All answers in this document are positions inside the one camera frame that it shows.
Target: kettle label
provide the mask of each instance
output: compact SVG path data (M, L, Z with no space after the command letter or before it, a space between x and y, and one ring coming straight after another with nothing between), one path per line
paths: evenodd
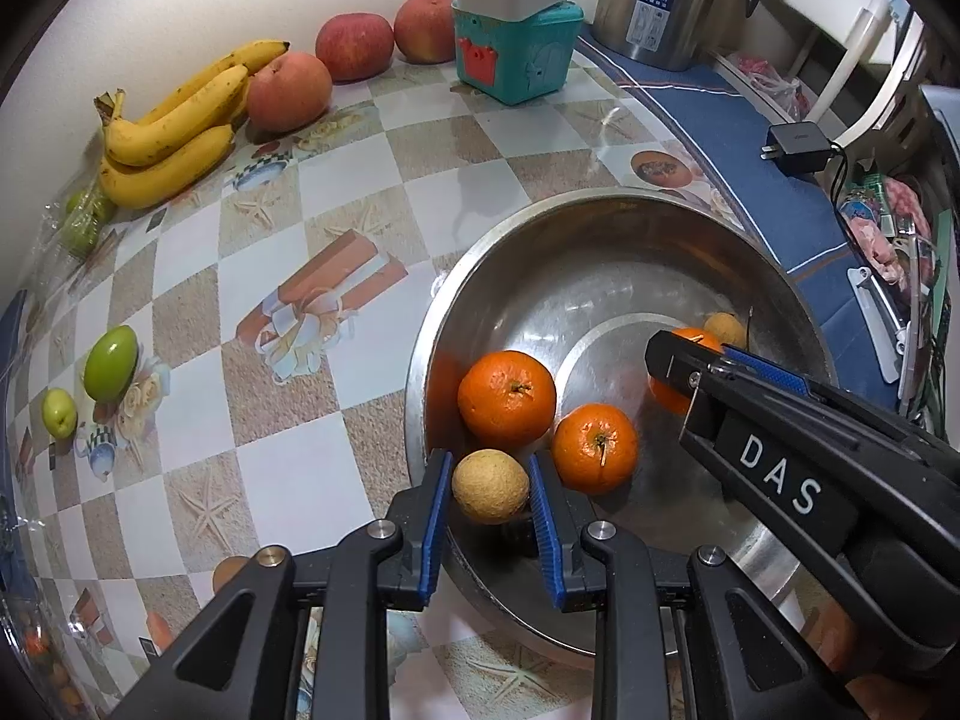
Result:
M664 37L674 0L637 0L627 29L627 40L648 52L655 52Z

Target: fruit stem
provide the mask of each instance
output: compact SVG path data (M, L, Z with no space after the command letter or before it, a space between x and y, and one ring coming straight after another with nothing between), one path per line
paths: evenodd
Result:
M116 108L116 103L114 103L110 93L104 92L99 98L94 98L93 107L97 109L100 121L106 127L113 118L113 110Z

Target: power adapter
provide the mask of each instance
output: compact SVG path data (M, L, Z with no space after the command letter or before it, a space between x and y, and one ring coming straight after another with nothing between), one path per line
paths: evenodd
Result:
M760 159L773 162L784 175L806 175L827 167L836 149L815 122L773 124Z

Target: teal plastic box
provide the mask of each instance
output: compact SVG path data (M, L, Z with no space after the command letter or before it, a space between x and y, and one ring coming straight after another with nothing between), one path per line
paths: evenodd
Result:
M566 81L584 11L558 2L522 22L501 22L453 2L457 74L501 103L516 105L560 89Z

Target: white wall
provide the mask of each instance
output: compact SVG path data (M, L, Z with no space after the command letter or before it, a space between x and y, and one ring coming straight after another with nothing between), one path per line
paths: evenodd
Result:
M40 212L97 158L96 95L128 92L149 110L187 76L247 40L277 37L312 52L337 13L392 21L404 0L71 0L0 106L0 307L23 275ZM577 0L592 19L596 0Z

